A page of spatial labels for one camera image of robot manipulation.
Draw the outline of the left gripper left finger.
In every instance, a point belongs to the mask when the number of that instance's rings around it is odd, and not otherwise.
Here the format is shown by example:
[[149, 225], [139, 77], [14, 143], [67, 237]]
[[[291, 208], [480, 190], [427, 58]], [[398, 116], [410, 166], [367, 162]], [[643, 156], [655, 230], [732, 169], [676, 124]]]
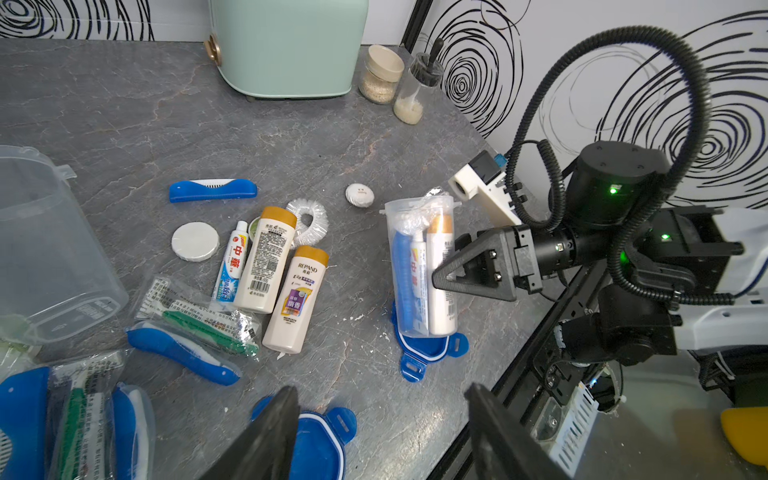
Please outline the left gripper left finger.
[[288, 479], [299, 414], [297, 389], [283, 387], [200, 479]]

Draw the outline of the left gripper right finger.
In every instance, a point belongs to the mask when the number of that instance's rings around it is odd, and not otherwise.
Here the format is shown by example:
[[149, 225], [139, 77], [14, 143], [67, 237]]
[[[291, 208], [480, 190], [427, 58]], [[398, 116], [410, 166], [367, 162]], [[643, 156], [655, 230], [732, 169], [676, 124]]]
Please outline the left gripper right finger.
[[478, 479], [569, 479], [485, 386], [472, 383], [465, 398]]

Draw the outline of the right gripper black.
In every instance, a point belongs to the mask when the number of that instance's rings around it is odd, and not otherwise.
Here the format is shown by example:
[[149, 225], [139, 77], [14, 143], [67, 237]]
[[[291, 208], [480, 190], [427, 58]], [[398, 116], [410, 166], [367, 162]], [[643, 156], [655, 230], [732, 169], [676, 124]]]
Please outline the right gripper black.
[[567, 225], [552, 231], [527, 225], [492, 228], [478, 231], [476, 238], [469, 233], [461, 234], [454, 240], [453, 253], [441, 266], [442, 271], [452, 275], [444, 289], [514, 302], [515, 285], [529, 294], [538, 293], [544, 278], [592, 263], [593, 246], [588, 234]]

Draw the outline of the clear container blue lid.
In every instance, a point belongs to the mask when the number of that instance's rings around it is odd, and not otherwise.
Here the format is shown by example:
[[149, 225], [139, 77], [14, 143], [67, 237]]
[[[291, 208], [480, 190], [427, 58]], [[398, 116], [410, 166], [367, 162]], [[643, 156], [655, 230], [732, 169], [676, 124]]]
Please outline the clear container blue lid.
[[1, 148], [1, 337], [32, 346], [115, 316], [129, 296], [71, 188], [68, 165]]
[[458, 330], [455, 295], [432, 275], [454, 252], [454, 198], [436, 188], [422, 197], [387, 202], [387, 233], [400, 333], [442, 338]]

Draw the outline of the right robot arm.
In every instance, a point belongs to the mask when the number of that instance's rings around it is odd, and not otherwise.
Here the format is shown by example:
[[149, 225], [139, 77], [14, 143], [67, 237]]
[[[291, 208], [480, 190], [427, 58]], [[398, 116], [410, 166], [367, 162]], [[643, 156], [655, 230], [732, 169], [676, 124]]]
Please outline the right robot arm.
[[[621, 141], [597, 141], [562, 167], [546, 140], [536, 147], [547, 171], [549, 215], [531, 216], [514, 173], [534, 115], [565, 70], [615, 44], [650, 46], [678, 70], [689, 101], [674, 157]], [[711, 94], [701, 60], [674, 33], [626, 26], [595, 34], [550, 68], [506, 152], [505, 189], [515, 226], [468, 237], [428, 277], [441, 292], [504, 301], [537, 293], [544, 278], [604, 261], [610, 283], [595, 313], [557, 328], [570, 362], [632, 366], [681, 350], [722, 351], [767, 343], [767, 215], [702, 206], [669, 207], [710, 126]]]

